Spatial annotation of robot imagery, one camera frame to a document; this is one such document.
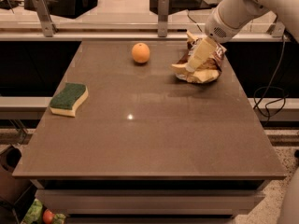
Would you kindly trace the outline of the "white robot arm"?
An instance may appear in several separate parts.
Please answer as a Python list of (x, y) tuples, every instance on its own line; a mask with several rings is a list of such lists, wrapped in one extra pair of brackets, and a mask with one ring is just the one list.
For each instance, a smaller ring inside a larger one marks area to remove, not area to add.
[(218, 43), (230, 41), (253, 19), (272, 11), (299, 42), (299, 0), (222, 0), (206, 20), (205, 34)]

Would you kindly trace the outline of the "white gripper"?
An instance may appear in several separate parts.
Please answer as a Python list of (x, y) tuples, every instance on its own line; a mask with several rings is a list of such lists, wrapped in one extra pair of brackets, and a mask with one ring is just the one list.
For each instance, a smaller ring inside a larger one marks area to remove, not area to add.
[(216, 50), (217, 43), (226, 43), (239, 33), (239, 29), (232, 28), (224, 23), (217, 8), (214, 8), (208, 16), (205, 25), (207, 37), (201, 39), (187, 61), (186, 69), (194, 72), (204, 64), (209, 56)]

